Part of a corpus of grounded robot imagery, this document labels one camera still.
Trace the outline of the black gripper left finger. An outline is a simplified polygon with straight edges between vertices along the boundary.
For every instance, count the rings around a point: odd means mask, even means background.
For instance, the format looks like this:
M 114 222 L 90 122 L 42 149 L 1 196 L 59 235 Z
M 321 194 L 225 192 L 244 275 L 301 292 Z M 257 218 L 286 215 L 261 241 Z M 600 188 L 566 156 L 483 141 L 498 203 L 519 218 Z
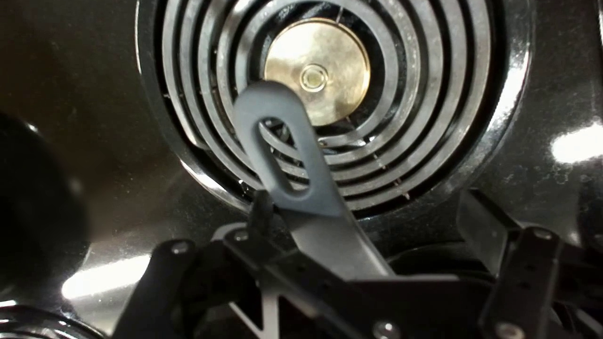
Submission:
M 402 339 L 393 311 L 363 290 L 365 283 L 393 281 L 393 273 L 338 200 L 323 211 L 284 207 L 259 192 L 246 226 L 223 243 L 257 283 L 261 335 L 284 335 L 282 303 L 289 303 L 331 337 Z

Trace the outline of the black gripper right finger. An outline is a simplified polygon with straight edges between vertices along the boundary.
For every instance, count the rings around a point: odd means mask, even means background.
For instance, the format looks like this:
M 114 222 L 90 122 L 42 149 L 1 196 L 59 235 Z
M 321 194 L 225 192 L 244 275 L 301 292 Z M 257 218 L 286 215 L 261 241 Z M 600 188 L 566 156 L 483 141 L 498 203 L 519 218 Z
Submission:
M 544 339 L 557 283 L 561 239 L 527 228 L 483 194 L 459 196 L 455 226 L 478 262 L 495 277 L 478 326 L 485 339 Z

